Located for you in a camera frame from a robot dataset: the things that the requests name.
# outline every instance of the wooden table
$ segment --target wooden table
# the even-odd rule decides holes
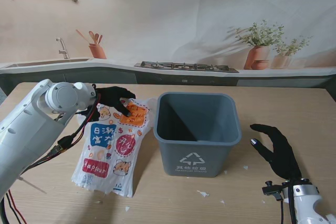
[[[0,106],[2,120],[32,89],[22,83]],[[36,167],[12,187],[16,205],[32,223],[280,223],[280,203],[261,191],[265,181],[281,183],[269,164],[251,147],[256,137],[271,148],[265,135],[249,125],[263,123],[278,127],[288,138],[304,176],[319,187],[322,214],[336,210],[336,103],[323,89],[200,87],[123,85],[139,99],[158,97],[167,91],[225,93],[231,96],[243,132],[224,164],[227,174],[216,178],[168,176],[163,171],[160,150],[152,132],[143,140],[134,172],[133,198],[113,193],[103,196],[75,186],[70,178],[84,140],[47,164]],[[78,124],[72,119],[63,135]],[[204,198],[197,190],[210,193]],[[16,220],[7,206],[11,223]],[[285,223],[289,223],[285,204]]]

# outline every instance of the gray trash bin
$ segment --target gray trash bin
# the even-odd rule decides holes
[[[242,132],[225,94],[168,92],[159,97],[154,135],[169,175],[215,177]]]

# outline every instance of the sink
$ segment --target sink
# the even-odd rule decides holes
[[[89,59],[64,59],[64,60],[38,61],[38,62],[29,62],[29,63],[15,63],[15,64],[7,66],[6,68],[48,65],[48,64],[56,64],[56,63],[80,62],[80,61],[88,61],[88,60]]]

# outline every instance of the wall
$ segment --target wall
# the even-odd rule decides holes
[[[286,36],[313,36],[296,58],[306,67],[336,66],[336,0],[0,0],[0,61],[91,57],[79,29],[103,34],[110,59],[230,65],[242,69],[250,47],[234,28],[262,19],[285,26]],[[271,51],[270,59],[276,55]]]

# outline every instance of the utensil holder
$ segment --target utensil holder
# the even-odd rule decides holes
[[[99,44],[90,44],[89,48],[94,58],[96,59],[106,59],[103,48]]]

